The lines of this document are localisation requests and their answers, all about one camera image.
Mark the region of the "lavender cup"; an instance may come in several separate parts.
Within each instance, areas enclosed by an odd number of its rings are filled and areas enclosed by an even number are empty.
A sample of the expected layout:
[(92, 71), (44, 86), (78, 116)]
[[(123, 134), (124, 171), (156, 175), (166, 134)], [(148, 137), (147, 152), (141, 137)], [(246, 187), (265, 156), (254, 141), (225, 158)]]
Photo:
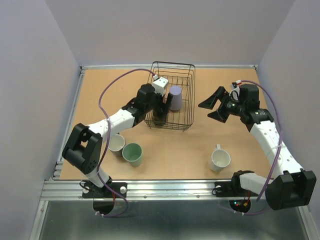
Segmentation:
[(172, 95), (170, 110), (179, 111), (183, 105), (182, 88), (178, 85), (173, 85), (170, 88), (169, 93)]

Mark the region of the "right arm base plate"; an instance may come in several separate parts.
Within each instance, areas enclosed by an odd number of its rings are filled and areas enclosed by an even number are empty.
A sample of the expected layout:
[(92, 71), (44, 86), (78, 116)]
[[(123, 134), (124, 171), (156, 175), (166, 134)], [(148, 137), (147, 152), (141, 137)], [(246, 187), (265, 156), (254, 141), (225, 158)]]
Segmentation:
[(251, 197), (257, 197), (258, 194), (233, 184), (231, 181), (218, 180), (214, 182), (211, 194), (218, 198), (227, 197), (245, 197), (250, 193)]

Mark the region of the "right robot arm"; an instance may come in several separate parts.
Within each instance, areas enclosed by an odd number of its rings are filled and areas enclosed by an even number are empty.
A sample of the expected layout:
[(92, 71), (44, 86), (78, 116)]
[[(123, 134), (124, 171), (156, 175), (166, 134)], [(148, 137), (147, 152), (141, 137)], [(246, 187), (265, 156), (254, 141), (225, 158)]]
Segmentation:
[(215, 188), (218, 197), (241, 196), (246, 192), (264, 197), (272, 210), (307, 206), (316, 185), (317, 177), (311, 170), (305, 170), (292, 156), (283, 141), (279, 116), (260, 107), (262, 86), (250, 80), (237, 80), (232, 90), (223, 86), (206, 100), (198, 104), (204, 109), (213, 109), (207, 116), (225, 123), (230, 115), (237, 116), (254, 136), (270, 163), (267, 177), (257, 175), (251, 170), (235, 172), (225, 185)]

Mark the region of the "black mug white inside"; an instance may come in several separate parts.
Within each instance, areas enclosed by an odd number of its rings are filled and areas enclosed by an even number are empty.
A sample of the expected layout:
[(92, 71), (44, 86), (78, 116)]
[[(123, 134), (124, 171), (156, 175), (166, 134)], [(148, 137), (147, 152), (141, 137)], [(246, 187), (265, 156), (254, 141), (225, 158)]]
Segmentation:
[(168, 115), (168, 112), (166, 111), (166, 115), (164, 117), (154, 117), (154, 110), (153, 110), (153, 122), (154, 122), (154, 124), (156, 126), (163, 126), (167, 121), (167, 115)]

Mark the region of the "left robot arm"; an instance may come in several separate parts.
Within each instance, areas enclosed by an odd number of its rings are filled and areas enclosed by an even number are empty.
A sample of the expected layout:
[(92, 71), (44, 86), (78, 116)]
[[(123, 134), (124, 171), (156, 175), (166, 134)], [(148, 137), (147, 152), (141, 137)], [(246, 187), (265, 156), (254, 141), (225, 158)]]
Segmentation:
[(141, 85), (136, 97), (125, 106), (105, 119), (84, 125), (76, 124), (64, 146), (62, 157), (84, 174), (94, 184), (94, 191), (100, 197), (111, 193), (111, 178), (103, 170), (97, 170), (101, 159), (101, 149), (104, 142), (112, 136), (130, 129), (144, 121), (150, 111), (165, 116), (169, 103), (164, 102), (168, 80), (161, 77), (158, 80)]

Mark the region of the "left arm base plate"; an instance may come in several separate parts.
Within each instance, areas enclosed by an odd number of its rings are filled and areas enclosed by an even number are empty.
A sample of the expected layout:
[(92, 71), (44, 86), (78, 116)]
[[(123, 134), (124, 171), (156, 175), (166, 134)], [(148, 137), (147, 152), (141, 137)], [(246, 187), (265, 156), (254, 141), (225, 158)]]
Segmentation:
[[(108, 185), (113, 191), (117, 192), (122, 197), (127, 197), (128, 184), (126, 182), (113, 181), (111, 183), (109, 182)], [(84, 199), (119, 198), (117, 195), (114, 195), (111, 191), (109, 191), (105, 186), (99, 188), (89, 180), (80, 181), (79, 186), (82, 188), (82, 198)]]

